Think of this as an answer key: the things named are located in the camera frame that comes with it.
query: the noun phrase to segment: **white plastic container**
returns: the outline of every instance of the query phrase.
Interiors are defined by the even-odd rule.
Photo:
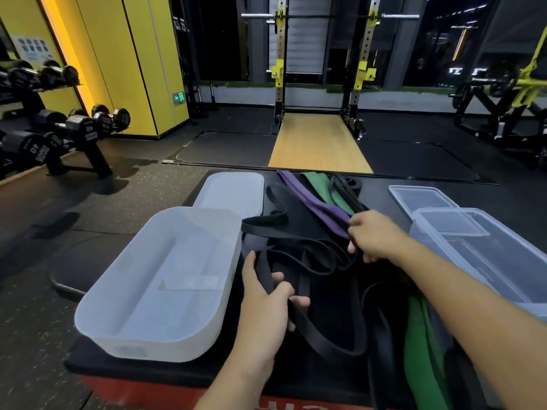
[[[547,322],[547,255],[488,213],[419,209],[410,236]]]
[[[223,172],[210,175],[194,207],[232,210],[242,219],[262,214],[264,177],[258,173]]]
[[[407,216],[413,220],[413,213],[421,208],[459,207],[445,193],[435,187],[415,185],[390,185],[389,192]]]
[[[157,213],[81,300],[76,328],[114,357],[193,360],[218,337],[240,251],[232,211]]]

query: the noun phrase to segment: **yellow wall panel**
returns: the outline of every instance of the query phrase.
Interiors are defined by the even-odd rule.
[[[52,54],[55,60],[61,62],[36,0],[0,0],[0,15],[10,36],[24,35],[46,40],[53,49]],[[31,62],[31,65],[38,69],[42,63]],[[64,114],[67,114],[71,109],[80,107],[78,97],[72,88],[56,89],[41,93],[40,96],[46,108]]]
[[[113,109],[77,1],[42,0],[42,5],[66,61],[79,70],[81,85],[77,89],[88,113],[95,104]]]
[[[174,37],[173,21],[168,0],[148,0],[154,20],[154,28],[163,63],[165,79],[168,85],[169,97],[173,103],[173,94],[184,92],[184,83],[181,65],[178,60],[176,40]],[[186,121],[188,107],[186,102],[174,104],[175,125]]]
[[[127,134],[157,136],[121,0],[77,0],[113,107],[131,113]]]
[[[148,7],[148,0],[124,0],[129,25],[148,98],[154,112],[154,120],[161,134],[174,125],[174,109],[169,98],[164,70],[154,34],[154,24]]]

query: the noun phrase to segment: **purple resistance band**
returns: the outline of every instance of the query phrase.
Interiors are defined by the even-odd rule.
[[[324,203],[314,196],[290,171],[278,171],[285,184],[294,192],[297,197],[320,218],[330,230],[343,237],[350,239],[347,233],[347,227],[341,224],[347,224],[350,216],[338,206]]]

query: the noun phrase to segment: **wooden platform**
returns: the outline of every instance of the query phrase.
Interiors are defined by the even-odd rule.
[[[285,114],[269,167],[371,174],[338,115]]]

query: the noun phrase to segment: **poster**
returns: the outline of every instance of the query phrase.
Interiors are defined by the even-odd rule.
[[[38,63],[55,60],[50,44],[44,39],[30,36],[12,36],[11,40],[22,60]]]

